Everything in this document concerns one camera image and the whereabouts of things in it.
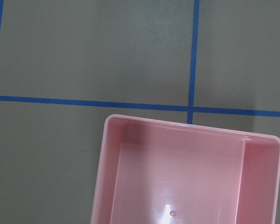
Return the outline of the pink plastic bin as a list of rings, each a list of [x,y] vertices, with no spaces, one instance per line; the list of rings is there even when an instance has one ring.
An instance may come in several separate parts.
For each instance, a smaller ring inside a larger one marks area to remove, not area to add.
[[[273,224],[280,138],[111,115],[93,224]]]

